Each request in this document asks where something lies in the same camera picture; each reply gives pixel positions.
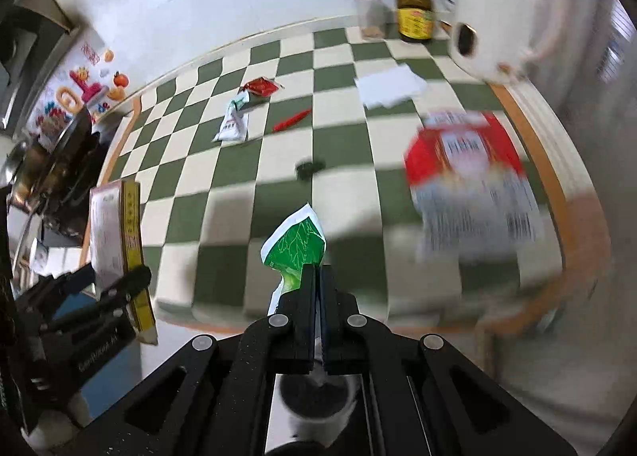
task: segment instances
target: brown glass bottle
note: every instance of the brown glass bottle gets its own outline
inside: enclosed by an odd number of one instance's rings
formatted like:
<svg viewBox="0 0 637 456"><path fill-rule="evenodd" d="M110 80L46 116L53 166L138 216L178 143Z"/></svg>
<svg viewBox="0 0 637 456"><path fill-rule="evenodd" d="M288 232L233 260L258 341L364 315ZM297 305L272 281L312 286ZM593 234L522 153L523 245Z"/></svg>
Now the brown glass bottle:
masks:
<svg viewBox="0 0 637 456"><path fill-rule="evenodd" d="M398 33L406 42L425 42L431 39L434 14L431 0L396 0Z"/></svg>

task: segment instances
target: green leaf packet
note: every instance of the green leaf packet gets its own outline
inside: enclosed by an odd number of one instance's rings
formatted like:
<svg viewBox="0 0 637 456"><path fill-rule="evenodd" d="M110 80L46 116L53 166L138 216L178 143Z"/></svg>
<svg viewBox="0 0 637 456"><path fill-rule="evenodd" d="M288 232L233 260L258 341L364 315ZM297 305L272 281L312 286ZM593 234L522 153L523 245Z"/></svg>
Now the green leaf packet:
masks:
<svg viewBox="0 0 637 456"><path fill-rule="evenodd" d="M325 235L309 204L295 211L276 228L261 247L261 261L281 273L281 283L272 293L268 316L276 311L281 294L301 287L305 263L321 263Z"/></svg>

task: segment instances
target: red snack bag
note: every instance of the red snack bag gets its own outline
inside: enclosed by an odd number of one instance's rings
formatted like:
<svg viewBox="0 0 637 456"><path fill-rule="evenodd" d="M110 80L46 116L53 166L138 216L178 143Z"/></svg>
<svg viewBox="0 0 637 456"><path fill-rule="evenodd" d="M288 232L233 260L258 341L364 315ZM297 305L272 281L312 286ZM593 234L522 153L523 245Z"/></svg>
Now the red snack bag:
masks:
<svg viewBox="0 0 637 456"><path fill-rule="evenodd" d="M429 114L405 168L426 253L501 256L542 235L524 167L493 113Z"/></svg>
<svg viewBox="0 0 637 456"><path fill-rule="evenodd" d="M247 89L250 93L256 94L257 96L269 97L279 88L281 88L281 86L273 80L265 78L265 76L260 76L247 82L241 89Z"/></svg>

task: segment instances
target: metal pot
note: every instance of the metal pot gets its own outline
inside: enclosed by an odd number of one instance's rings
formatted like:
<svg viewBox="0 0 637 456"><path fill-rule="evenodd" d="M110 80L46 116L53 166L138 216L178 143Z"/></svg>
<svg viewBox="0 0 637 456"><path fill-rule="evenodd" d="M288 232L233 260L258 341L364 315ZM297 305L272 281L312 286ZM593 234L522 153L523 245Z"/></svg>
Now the metal pot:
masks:
<svg viewBox="0 0 637 456"><path fill-rule="evenodd" d="M82 142L90 135L91 127L90 115L84 107L62 132L51 153L33 140L30 143L20 142L7 157L0 174L6 182L12 183L9 204L29 214L18 239L14 274L33 215L42 212L49 197L62 189L71 162Z"/></svg>
<svg viewBox="0 0 637 456"><path fill-rule="evenodd" d="M49 158L49 152L38 141L33 141L24 151L22 161L15 172L10 204L26 213L34 211L34 197L37 198L38 194L37 182L46 170Z"/></svg>

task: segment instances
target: cardboard box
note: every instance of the cardboard box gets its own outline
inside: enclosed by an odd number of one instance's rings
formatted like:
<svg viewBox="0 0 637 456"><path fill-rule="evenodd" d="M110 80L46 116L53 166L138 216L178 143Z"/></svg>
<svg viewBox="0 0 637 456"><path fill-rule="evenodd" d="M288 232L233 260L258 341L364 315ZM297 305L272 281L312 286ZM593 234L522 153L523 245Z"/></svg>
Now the cardboard box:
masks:
<svg viewBox="0 0 637 456"><path fill-rule="evenodd" d="M120 179L90 191L90 259L98 296L144 263L140 223L138 182ZM131 300L128 313L138 339L157 344L148 289Z"/></svg>

